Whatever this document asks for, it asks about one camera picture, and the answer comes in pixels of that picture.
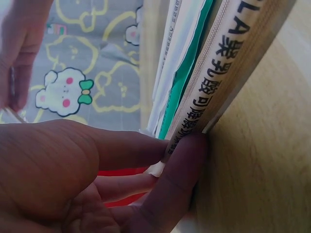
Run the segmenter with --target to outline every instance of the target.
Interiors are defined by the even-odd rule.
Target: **red object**
[[[123,169],[123,170],[116,170],[116,171],[100,171],[98,173],[99,176],[129,176],[129,175],[135,175],[135,174],[141,174],[143,173],[147,168],[130,168],[130,169]],[[128,205],[136,200],[138,200],[140,197],[142,197],[144,194],[136,194],[133,196],[130,196],[126,199],[106,203],[106,207],[114,207],[114,206],[124,206]]]

